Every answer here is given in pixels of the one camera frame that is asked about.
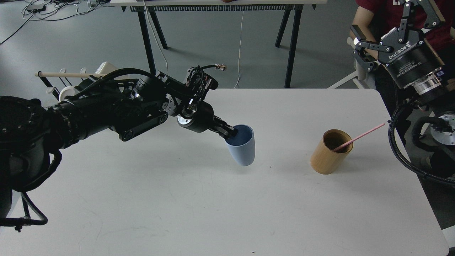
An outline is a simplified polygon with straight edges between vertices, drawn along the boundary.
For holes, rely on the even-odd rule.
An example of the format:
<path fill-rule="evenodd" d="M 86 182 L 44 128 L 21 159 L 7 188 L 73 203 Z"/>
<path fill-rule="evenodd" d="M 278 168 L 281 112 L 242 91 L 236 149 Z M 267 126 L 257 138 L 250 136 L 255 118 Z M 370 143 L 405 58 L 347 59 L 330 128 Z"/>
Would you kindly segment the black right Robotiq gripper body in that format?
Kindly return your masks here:
<path fill-rule="evenodd" d="M 444 65 L 421 30 L 409 29 L 407 38 L 400 38 L 400 28 L 395 28 L 395 48 L 392 62 L 393 73 L 389 73 L 400 89 L 411 86 L 417 80 Z"/>

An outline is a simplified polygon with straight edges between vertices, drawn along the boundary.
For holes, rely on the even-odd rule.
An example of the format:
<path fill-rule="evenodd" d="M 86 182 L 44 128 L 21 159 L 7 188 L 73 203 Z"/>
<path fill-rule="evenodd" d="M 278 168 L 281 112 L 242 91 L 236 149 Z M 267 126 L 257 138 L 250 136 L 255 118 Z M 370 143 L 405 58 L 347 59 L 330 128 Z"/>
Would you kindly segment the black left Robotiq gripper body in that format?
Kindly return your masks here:
<path fill-rule="evenodd" d="M 213 107 L 206 102 L 202 102 L 198 111 L 190 119 L 185 119 L 181 115 L 177 115 L 177 122 L 180 127 L 191 130 L 196 133 L 201 133 L 206 130 L 214 130 L 214 110 Z"/>

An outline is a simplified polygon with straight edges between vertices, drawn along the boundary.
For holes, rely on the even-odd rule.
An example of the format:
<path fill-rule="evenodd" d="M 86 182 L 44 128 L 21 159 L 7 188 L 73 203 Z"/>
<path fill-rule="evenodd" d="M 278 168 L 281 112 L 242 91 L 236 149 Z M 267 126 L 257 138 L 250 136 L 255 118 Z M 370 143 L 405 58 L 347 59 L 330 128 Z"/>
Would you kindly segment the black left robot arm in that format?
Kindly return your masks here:
<path fill-rule="evenodd" d="M 129 141 L 177 117 L 185 129 L 211 130 L 229 140 L 240 137 L 235 128 L 214 114 L 205 102 L 218 82 L 205 69 L 190 68 L 180 82 L 163 72 L 124 68 L 89 78 L 73 96 L 44 108 L 39 99 L 1 96 L 1 226 L 45 225 L 48 218 L 34 205 L 28 191 L 43 184 L 57 169 L 61 149 L 110 129 Z"/>

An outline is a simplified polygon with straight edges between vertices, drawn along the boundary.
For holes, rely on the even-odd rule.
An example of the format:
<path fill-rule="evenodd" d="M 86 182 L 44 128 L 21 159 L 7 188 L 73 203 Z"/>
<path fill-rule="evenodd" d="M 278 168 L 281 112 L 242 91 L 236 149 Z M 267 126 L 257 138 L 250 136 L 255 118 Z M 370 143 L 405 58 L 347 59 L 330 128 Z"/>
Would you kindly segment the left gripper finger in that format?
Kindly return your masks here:
<path fill-rule="evenodd" d="M 232 133 L 220 133 L 220 132 L 217 132 L 216 130 L 215 130 L 215 132 L 218 133 L 218 135 L 221 136 L 222 138 L 229 139 L 229 138 L 235 137 L 238 134 L 238 132 L 239 132 L 238 129 L 236 129 L 236 128 L 234 128 L 234 129 L 235 129 L 235 131 Z"/>
<path fill-rule="evenodd" d="M 214 116 L 213 121 L 214 121 L 214 129 L 217 132 L 220 132 L 220 133 L 232 133 L 232 132 L 235 131 L 233 126 L 227 124 L 225 121 L 223 121 L 218 116 Z"/>

